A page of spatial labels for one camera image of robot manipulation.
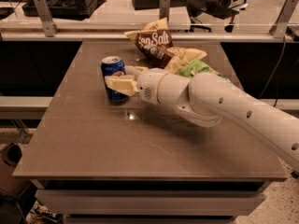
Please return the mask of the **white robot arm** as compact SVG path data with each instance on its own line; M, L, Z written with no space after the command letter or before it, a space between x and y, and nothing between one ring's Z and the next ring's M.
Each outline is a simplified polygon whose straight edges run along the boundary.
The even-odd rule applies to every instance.
M244 91L216 74L193 77L164 69L129 68L127 75L105 76L113 91L142 101L167 105L184 119L201 127L213 127L226 118L261 139L294 170L299 170L299 119Z

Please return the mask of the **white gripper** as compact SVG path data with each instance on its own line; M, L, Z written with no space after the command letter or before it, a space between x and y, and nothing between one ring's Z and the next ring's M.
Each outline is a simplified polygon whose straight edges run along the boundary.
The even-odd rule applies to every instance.
M106 85L113 91L120 92L127 96L133 96L139 92L144 102L153 105L159 104L162 100L159 97L159 89L162 80L169 72L160 69L148 69L145 66L125 66L124 76L105 76Z

